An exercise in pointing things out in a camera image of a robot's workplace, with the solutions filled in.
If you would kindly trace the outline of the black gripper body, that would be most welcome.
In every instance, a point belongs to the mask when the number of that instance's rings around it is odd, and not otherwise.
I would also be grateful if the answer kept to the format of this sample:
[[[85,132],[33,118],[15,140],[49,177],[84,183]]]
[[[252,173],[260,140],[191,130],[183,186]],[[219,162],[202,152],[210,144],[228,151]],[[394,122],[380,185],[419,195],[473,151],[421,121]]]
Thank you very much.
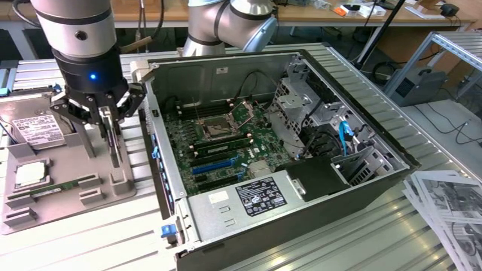
[[[128,91],[119,48],[87,58],[68,56],[56,49],[52,53],[65,81],[64,94],[55,101],[73,101],[87,108],[116,108]]]

